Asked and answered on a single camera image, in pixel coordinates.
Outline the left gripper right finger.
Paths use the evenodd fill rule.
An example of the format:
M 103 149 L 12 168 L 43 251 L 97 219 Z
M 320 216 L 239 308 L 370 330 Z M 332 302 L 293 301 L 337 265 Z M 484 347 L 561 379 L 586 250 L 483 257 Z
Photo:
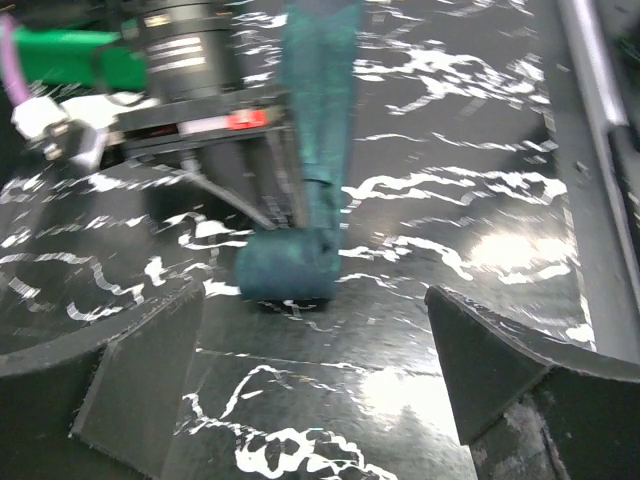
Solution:
M 639 367 L 449 289 L 425 304 L 459 441 L 480 479 L 636 479 Z

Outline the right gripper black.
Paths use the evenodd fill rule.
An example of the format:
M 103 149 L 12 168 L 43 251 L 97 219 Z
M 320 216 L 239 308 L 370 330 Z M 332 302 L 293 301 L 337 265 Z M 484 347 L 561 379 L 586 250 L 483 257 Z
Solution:
M 304 228 L 308 205 L 286 90 L 248 89 L 224 1 L 139 1 L 136 44 L 152 106 L 120 114 L 130 159 L 184 178 L 266 230 Z

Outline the green plastic bin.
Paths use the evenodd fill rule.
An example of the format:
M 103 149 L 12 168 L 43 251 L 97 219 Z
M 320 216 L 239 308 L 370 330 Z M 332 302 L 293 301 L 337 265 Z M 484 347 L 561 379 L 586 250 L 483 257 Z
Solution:
M 120 38 L 112 32 L 52 30 L 13 34 L 26 80 L 47 85 L 92 86 L 92 52 Z M 146 86 L 144 61 L 125 47 L 114 47 L 101 56 L 103 78 L 110 88 L 141 91 Z

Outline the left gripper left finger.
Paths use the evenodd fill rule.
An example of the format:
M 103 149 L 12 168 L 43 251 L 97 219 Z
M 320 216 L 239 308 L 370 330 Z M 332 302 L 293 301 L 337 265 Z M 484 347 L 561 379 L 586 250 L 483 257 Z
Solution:
M 44 343 L 3 338 L 2 477 L 160 477 L 203 309 L 189 282 Z

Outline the dark green tie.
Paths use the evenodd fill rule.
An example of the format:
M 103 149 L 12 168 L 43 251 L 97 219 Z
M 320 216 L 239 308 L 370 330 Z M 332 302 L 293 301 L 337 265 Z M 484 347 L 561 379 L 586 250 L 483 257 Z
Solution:
M 340 273 L 342 187 L 352 153 L 352 73 L 364 4 L 291 1 L 280 78 L 290 93 L 309 224 L 258 230 L 236 256 L 235 279 L 254 301 L 330 300 Z

